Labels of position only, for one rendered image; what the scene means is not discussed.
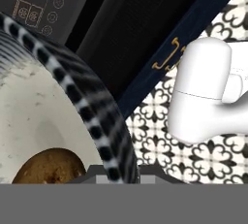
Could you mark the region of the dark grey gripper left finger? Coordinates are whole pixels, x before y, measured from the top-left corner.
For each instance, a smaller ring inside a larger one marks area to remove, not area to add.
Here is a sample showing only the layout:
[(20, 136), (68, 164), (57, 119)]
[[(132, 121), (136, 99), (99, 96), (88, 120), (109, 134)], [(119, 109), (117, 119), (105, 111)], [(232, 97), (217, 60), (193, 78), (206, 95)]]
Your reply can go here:
[(84, 176), (71, 180), (71, 183), (105, 184), (109, 179), (102, 165), (91, 165)]

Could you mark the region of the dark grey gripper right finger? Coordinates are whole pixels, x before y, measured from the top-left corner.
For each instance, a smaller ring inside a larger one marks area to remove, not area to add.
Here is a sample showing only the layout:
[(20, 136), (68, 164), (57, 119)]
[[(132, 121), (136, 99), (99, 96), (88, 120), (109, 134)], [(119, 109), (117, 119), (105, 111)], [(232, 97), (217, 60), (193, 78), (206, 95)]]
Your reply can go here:
[(140, 165), (139, 174), (141, 184), (182, 183), (182, 180), (165, 174), (163, 169), (157, 165)]

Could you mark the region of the black and white patterned bowl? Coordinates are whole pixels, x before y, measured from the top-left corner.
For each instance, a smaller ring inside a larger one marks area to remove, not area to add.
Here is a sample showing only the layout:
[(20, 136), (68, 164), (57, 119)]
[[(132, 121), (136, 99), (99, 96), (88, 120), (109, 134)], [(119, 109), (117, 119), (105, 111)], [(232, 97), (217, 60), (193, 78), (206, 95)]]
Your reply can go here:
[(108, 182), (137, 183), (137, 156), (111, 94), (73, 52), (0, 12), (0, 184), (39, 152), (65, 148)]

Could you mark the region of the navy cupboard door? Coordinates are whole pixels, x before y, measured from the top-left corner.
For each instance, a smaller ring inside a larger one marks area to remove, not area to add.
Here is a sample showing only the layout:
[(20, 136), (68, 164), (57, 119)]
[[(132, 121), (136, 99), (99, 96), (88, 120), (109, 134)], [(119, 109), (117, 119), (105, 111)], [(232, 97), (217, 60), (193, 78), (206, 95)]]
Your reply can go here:
[[(148, 61), (138, 70), (137, 75), (128, 85), (127, 89), (117, 99), (117, 105), (124, 118), (127, 118), (141, 103), (145, 96), (168, 72), (165, 68), (175, 64), (180, 56), (181, 49), (199, 37), (206, 26), (215, 18), (230, 0), (196, 0), (183, 18), (173, 27), (168, 37), (160, 44)], [(171, 44), (174, 37), (178, 37), (179, 49), (174, 56), (161, 69), (152, 69), (158, 62), (161, 65), (174, 50)]]

